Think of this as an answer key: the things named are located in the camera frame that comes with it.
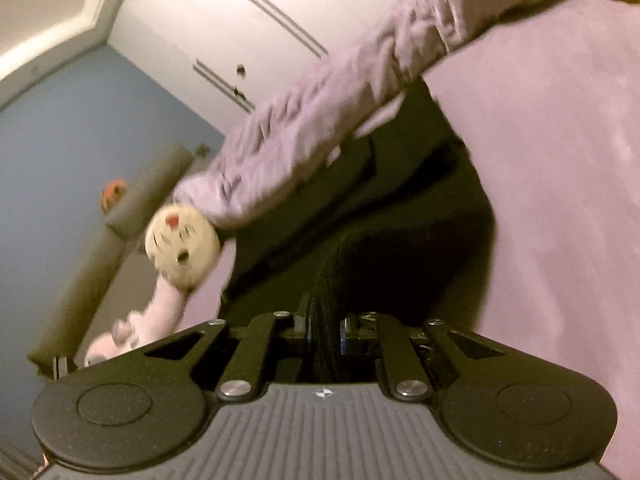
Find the black knit sweater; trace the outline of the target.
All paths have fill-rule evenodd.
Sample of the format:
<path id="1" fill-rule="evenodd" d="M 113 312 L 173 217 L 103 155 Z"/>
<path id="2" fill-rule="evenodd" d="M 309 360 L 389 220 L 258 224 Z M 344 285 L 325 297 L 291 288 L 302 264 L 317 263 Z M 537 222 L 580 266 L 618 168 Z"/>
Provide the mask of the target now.
<path id="1" fill-rule="evenodd" d="M 318 344 L 336 344 L 344 318 L 364 312 L 417 326 L 456 288 L 476 300 L 493 235 L 470 153 L 416 81 L 391 120 L 238 233 L 221 312 L 245 326 L 307 306 Z"/>

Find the yellow emoji face plush pillow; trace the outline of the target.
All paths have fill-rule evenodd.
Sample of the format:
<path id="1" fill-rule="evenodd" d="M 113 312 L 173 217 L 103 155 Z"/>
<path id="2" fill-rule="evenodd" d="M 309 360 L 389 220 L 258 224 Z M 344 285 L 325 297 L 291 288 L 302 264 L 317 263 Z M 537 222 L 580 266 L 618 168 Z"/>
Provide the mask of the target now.
<path id="1" fill-rule="evenodd" d="M 160 208 L 146 229 L 144 248 L 155 270 L 178 289 L 198 287 L 221 252 L 212 224 L 188 204 Z"/>

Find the grey padded headboard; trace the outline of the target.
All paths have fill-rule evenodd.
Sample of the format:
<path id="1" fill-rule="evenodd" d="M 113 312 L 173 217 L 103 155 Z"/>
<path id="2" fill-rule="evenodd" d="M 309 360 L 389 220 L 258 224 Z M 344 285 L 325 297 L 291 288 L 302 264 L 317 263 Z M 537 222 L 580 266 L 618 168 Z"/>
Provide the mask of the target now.
<path id="1" fill-rule="evenodd" d="M 44 318 L 27 359 L 51 378 L 56 358 L 80 365 L 91 341 L 119 318 L 144 308 L 156 271 L 144 253 L 144 231 L 180 181 L 206 166 L 204 152 L 181 144 L 163 150 L 128 184 L 127 192 L 94 231 Z"/>

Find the orange plush toy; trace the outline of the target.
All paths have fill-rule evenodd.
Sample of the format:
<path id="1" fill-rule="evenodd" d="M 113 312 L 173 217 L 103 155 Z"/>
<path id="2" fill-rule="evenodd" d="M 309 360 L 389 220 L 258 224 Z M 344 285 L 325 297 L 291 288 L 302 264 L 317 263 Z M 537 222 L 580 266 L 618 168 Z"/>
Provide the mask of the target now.
<path id="1" fill-rule="evenodd" d="M 108 182 L 101 194 L 101 210 L 104 214 L 108 214 L 126 192 L 127 182 L 125 180 L 116 179 Z"/>

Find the lilac bed sheet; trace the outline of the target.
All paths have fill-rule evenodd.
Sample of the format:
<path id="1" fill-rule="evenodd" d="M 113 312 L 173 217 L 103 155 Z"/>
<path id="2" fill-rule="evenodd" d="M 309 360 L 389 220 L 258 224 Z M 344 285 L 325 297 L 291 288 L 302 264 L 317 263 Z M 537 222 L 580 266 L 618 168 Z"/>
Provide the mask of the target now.
<path id="1" fill-rule="evenodd" d="M 639 9 L 544 0 L 422 75 L 497 217 L 480 331 L 604 383 L 639 474 Z"/>

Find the white wardrobe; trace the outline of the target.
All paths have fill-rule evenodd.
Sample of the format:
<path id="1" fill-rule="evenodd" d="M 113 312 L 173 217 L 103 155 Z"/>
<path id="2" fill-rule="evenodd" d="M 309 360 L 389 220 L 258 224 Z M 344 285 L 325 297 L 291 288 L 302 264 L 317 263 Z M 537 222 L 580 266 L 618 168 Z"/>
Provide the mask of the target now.
<path id="1" fill-rule="evenodd" d="M 220 132 L 396 0 L 1 0 L 1 99 L 107 44 Z"/>

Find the lilac crumpled duvet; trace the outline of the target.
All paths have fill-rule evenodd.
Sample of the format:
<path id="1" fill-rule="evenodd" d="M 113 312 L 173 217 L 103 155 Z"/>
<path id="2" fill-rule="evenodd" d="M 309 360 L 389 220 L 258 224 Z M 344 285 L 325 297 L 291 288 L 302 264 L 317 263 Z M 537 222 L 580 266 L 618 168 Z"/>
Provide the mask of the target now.
<path id="1" fill-rule="evenodd" d="M 221 229 L 270 211 L 307 181 L 349 134 L 407 84 L 504 14 L 542 0 L 396 0 L 385 18 L 327 56 L 288 91 L 259 104 L 206 170 L 174 199 Z"/>

